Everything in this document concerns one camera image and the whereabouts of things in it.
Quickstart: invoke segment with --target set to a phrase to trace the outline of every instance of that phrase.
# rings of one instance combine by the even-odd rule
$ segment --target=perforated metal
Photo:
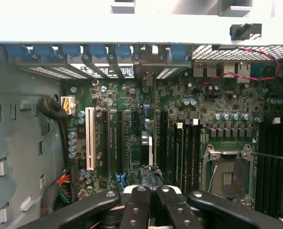
[[[261,50],[275,57],[283,58],[283,46],[265,46],[265,47],[246,47],[249,49]],[[266,56],[256,53],[239,50],[212,50],[212,45],[199,46],[192,55],[193,60],[204,61],[269,61]]]

